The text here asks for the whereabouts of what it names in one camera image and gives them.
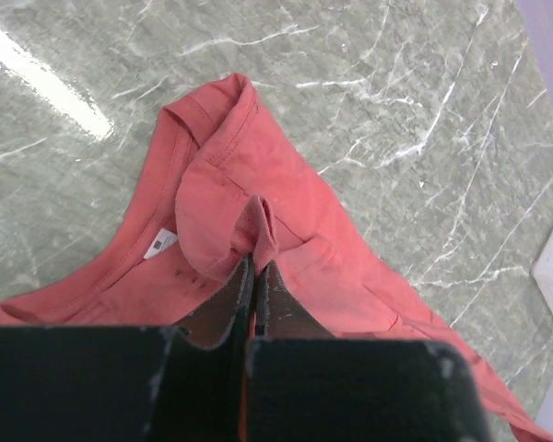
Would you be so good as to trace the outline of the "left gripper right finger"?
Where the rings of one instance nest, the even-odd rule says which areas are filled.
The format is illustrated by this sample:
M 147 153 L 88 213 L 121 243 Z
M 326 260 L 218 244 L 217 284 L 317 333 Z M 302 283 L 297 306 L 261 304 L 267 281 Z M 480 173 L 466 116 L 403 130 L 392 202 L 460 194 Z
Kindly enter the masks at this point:
M 450 344 L 336 338 L 270 263 L 246 349 L 248 441 L 489 441 L 472 373 Z

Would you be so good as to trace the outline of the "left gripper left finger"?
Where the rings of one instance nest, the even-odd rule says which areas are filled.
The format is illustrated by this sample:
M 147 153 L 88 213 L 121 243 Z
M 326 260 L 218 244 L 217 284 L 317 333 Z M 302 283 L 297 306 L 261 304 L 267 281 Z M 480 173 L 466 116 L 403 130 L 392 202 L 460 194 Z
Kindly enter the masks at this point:
M 254 268 L 171 326 L 0 326 L 0 441 L 235 441 Z

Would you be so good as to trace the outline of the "salmon pink t shirt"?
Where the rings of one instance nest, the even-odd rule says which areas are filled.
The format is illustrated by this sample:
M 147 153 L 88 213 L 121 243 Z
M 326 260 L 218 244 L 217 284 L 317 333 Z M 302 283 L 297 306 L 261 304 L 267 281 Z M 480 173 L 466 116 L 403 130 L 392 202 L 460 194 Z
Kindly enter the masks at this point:
M 337 337 L 431 339 L 471 366 L 484 407 L 520 441 L 548 441 L 476 354 L 355 228 L 241 74 L 165 106 L 124 221 L 64 280 L 0 303 L 0 326 L 171 325 L 214 295 L 241 257 L 274 262 Z

